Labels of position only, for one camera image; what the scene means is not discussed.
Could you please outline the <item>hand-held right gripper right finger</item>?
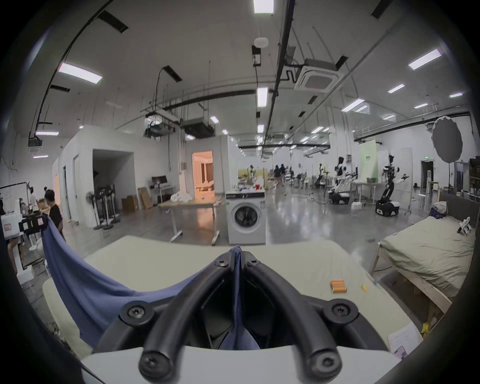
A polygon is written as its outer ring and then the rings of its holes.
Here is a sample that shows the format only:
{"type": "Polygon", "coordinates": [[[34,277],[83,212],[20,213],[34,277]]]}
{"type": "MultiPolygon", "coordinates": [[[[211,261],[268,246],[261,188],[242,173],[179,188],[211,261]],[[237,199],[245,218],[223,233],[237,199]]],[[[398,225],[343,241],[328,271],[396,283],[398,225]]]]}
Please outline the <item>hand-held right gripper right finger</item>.
{"type": "Polygon", "coordinates": [[[301,377],[332,381],[347,364],[339,347],[388,354],[378,332],[348,299],[302,295],[251,252],[240,251],[240,349],[294,346],[301,377]]]}

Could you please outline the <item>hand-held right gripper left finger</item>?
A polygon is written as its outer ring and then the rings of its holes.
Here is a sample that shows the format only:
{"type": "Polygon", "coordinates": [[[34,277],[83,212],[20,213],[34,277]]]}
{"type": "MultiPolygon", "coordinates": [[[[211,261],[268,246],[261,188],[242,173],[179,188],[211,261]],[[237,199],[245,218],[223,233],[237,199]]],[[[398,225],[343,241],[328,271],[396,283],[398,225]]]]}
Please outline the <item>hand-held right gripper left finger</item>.
{"type": "Polygon", "coordinates": [[[184,345],[241,349],[241,249],[232,248],[188,280],[175,295],[125,304],[95,347],[96,353],[142,347],[140,375],[170,381],[184,345]]]}

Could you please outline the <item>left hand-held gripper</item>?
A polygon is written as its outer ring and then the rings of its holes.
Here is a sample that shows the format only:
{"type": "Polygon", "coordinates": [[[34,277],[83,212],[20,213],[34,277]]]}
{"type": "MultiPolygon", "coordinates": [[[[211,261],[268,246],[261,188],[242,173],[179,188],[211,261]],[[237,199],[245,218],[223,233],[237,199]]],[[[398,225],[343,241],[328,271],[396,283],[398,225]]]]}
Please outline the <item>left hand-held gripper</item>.
{"type": "Polygon", "coordinates": [[[17,238],[21,233],[28,237],[46,230],[49,226],[47,214],[30,214],[22,218],[16,213],[8,213],[1,215],[0,218],[5,240],[17,238]]]}

